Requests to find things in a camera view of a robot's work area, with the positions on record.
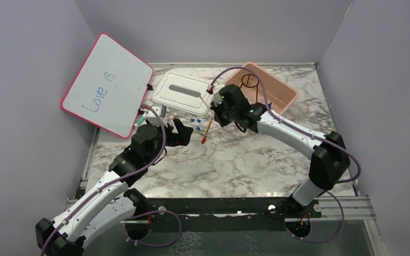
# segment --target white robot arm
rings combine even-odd
[[[284,142],[311,160],[309,176],[289,198],[292,207],[303,209],[309,205],[314,198],[330,190],[348,169],[350,164],[348,156],[323,143],[323,140],[329,140],[344,148],[343,139],[338,133],[315,132],[272,111],[276,115],[274,118],[265,105],[260,103],[250,105],[239,87],[235,85],[223,87],[214,95],[214,99],[211,109],[215,113],[215,120],[221,126],[237,123],[243,129],[266,134]],[[167,146],[187,145],[192,128],[183,126],[178,119],[175,119],[174,123],[178,133],[172,133],[173,128],[170,125],[165,128]],[[298,129],[307,130],[312,137],[305,136],[298,132]],[[147,172],[147,169],[103,190],[100,190],[100,187],[128,175],[153,160],[160,150],[163,150],[160,143],[162,140],[160,131],[160,126],[156,127],[151,124],[140,126],[131,138],[131,145],[114,159],[109,166],[109,171],[90,191],[52,221],[42,219],[37,224],[37,243],[40,248],[46,245],[47,255],[81,255],[84,248],[98,235],[110,226],[135,214],[137,199],[130,196],[121,197],[114,203],[109,203],[116,196],[127,191]]]

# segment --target glass panel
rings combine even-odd
[[[337,230],[339,221],[312,223],[309,239],[325,239]],[[347,221],[341,235],[324,244],[308,244],[288,232],[241,231],[183,233],[181,240],[165,248],[135,246],[126,242],[124,224],[118,224],[98,237],[84,252],[85,256],[148,255],[374,255],[363,221]],[[144,242],[165,243],[175,234],[149,234]]]

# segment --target container lid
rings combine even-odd
[[[200,97],[207,104],[212,100],[212,95],[206,92],[207,87],[208,83],[200,79],[167,72],[156,87],[152,100],[193,115],[203,116],[207,113],[208,106]]]

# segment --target gray wall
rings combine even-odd
[[[389,255],[410,255],[410,1],[356,0],[318,74]]]
[[[93,42],[73,1],[0,0],[0,255],[38,255],[78,187],[92,126],[60,100]]]
[[[316,62],[352,0],[75,0],[148,62]]]

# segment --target marble surface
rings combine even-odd
[[[211,81],[223,67],[155,69],[152,84],[157,86],[164,73],[175,73]],[[334,129],[316,70],[310,67],[266,68],[299,91],[299,98],[284,117],[313,130],[328,133]],[[225,74],[223,81],[232,72]],[[145,102],[151,104],[151,95]],[[166,118],[182,121],[190,115],[168,109]],[[204,127],[211,114],[203,118]],[[210,137],[201,144],[202,135],[193,133],[186,147],[168,147],[167,156],[135,183],[146,197],[255,197],[289,196],[309,172],[310,161],[286,144],[254,132],[241,133],[235,125],[220,127],[213,122]],[[114,157],[130,139],[101,131],[89,172],[87,190],[108,169]],[[350,183],[337,184],[336,195],[354,196]]]

